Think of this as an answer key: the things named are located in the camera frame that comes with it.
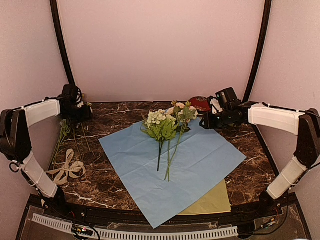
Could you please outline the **cream rose stem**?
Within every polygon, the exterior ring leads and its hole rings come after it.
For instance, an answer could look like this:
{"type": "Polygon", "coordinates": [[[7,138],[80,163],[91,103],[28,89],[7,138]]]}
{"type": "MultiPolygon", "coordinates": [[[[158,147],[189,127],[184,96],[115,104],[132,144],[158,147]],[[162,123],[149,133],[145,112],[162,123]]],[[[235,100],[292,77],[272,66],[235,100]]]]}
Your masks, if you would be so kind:
{"type": "Polygon", "coordinates": [[[174,152],[171,155],[170,153],[170,143],[171,141],[168,142],[168,159],[167,159],[167,169],[166,169],[166,174],[164,177],[164,180],[167,180],[170,182],[171,180],[171,165],[174,160],[174,157],[178,151],[179,144],[181,142],[181,138],[184,133],[188,132],[190,128],[188,127],[189,123],[192,120],[196,120],[198,116],[198,111],[197,109],[192,106],[190,101],[187,101],[185,103],[178,102],[177,100],[174,100],[171,102],[172,107],[166,111],[167,114],[171,115],[176,119],[177,123],[177,128],[176,132],[178,133],[178,139],[177,143],[174,148],[174,152]]]}

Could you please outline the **cream ribbon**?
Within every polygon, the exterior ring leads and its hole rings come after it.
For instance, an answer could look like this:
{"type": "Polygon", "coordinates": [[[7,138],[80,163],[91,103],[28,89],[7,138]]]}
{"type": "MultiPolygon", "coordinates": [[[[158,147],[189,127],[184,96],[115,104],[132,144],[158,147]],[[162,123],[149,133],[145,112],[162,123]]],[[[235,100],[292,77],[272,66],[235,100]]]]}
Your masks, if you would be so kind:
{"type": "Polygon", "coordinates": [[[63,166],[58,169],[46,171],[46,173],[49,175],[55,175],[53,182],[57,186],[66,184],[68,182],[68,178],[78,179],[86,174],[87,170],[82,161],[77,160],[71,165],[74,154],[75,153],[73,149],[68,149],[66,151],[66,158],[63,166]]]}

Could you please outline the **light blue wrapping paper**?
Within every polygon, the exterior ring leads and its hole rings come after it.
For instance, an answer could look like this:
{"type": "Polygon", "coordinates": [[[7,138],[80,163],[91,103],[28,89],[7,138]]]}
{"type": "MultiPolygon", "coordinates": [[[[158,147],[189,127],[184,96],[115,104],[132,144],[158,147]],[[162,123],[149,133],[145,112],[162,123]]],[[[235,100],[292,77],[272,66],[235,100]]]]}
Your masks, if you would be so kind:
{"type": "Polygon", "coordinates": [[[246,156],[200,120],[163,148],[142,123],[99,140],[107,158],[149,224],[157,228],[207,194],[246,156]]]}

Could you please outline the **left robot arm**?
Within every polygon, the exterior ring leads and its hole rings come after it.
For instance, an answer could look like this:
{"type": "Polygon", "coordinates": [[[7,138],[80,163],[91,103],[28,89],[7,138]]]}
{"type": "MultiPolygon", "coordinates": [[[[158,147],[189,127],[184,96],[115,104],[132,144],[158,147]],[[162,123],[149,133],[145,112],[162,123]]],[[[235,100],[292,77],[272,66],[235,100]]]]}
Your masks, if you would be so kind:
{"type": "Polygon", "coordinates": [[[0,152],[14,165],[14,173],[21,172],[30,186],[37,189],[45,200],[52,200],[51,210],[60,218],[71,213],[63,190],[54,183],[40,166],[32,151],[29,128],[51,117],[81,123],[93,117],[92,108],[83,102],[46,99],[17,109],[3,110],[0,114],[0,152]]]}

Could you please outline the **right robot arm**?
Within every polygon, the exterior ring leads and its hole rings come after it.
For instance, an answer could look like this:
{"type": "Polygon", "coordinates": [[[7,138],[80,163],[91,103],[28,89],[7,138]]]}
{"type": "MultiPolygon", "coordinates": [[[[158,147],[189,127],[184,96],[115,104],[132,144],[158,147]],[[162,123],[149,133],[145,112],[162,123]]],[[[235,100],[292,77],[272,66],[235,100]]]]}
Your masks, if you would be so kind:
{"type": "Polygon", "coordinates": [[[277,157],[290,157],[277,161],[281,171],[260,194],[255,213],[266,217],[275,208],[275,201],[316,166],[320,157],[320,113],[308,110],[274,106],[265,102],[249,101],[230,108],[213,110],[204,114],[200,126],[204,129],[224,128],[228,125],[250,124],[262,130],[277,157]]]}

